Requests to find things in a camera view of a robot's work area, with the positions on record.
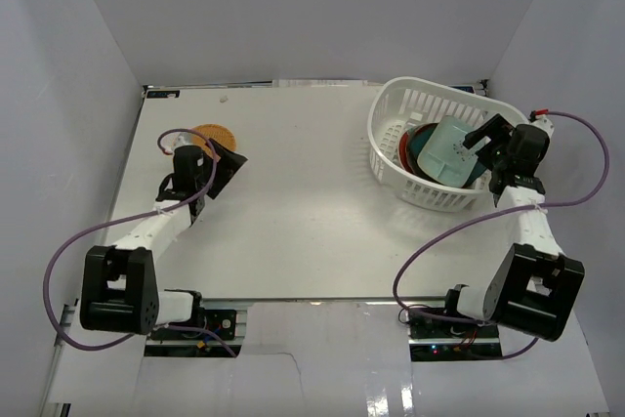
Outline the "light teal rectangular plate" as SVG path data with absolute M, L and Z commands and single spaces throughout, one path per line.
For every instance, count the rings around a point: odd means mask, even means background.
M 465 137 L 473 130 L 471 125 L 454 116 L 443 117 L 419 152 L 417 165 L 438 184 L 469 187 L 486 172 L 475 154 L 475 149 L 481 149 L 484 142 L 472 149 L 463 145 Z

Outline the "orange woven round plate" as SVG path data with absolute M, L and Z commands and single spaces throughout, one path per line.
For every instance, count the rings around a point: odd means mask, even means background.
M 196 146 L 200 146 L 209 156 L 211 156 L 212 153 L 205 139 L 213 139 L 230 151 L 237 150 L 237 141 L 234 134 L 224 126 L 218 124 L 202 124 L 194 127 L 193 130 L 201 134 L 201 136 L 192 134 L 191 142 Z

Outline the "dark teal square plate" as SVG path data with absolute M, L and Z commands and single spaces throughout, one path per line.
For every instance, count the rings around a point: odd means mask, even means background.
M 418 128 L 414 128 L 411 131 L 406 145 L 406 153 L 408 162 L 414 171 L 419 168 L 417 163 L 419 154 L 424 149 L 425 144 L 432 136 L 437 126 L 438 125 L 436 123 L 429 123 Z

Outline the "red and teal floral plate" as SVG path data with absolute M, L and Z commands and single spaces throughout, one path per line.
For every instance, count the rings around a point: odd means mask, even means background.
M 406 171 L 407 173 L 411 174 L 412 170 L 408 162 L 407 153 L 406 153 L 407 141 L 408 141 L 408 132 L 404 132 L 402 136 L 400 137 L 398 145 L 397 145 L 397 155 L 398 155 L 398 159 L 399 159 L 402 169 Z

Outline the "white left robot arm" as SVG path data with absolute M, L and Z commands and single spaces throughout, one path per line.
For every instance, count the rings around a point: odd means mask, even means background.
M 161 182 L 153 215 L 109 246 L 86 254 L 80 298 L 80 323 L 87 330 L 148 335 L 173 323 L 184 337 L 200 335 L 206 313 L 192 290 L 157 286 L 159 258 L 198 219 L 207 198 L 214 199 L 247 158 L 216 141 L 206 153 L 196 145 L 174 150 L 173 172 Z

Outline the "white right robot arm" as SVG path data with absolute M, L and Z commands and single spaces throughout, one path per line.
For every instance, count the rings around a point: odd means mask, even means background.
M 464 337 L 478 321 L 549 342 L 561 337 L 585 270 L 565 255 L 542 210 L 545 189 L 535 172 L 549 144 L 543 128 L 513 125 L 500 114 L 464 138 L 489 171 L 488 188 L 507 218 L 507 253 L 487 285 L 448 290 L 440 314 L 448 335 Z

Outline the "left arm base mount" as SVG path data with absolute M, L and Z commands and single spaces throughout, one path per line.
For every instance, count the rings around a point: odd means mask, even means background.
M 147 340 L 146 357 L 235 358 L 242 347 L 236 310 L 199 308 L 185 322 L 156 329 Z

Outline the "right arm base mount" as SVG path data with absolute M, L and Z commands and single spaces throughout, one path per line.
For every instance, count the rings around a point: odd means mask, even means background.
M 415 305 L 400 310 L 397 319 L 407 327 L 411 361 L 453 362 L 479 359 L 495 360 L 503 356 L 499 330 L 496 326 L 440 321 L 423 317 L 417 311 L 444 315 L 444 308 Z

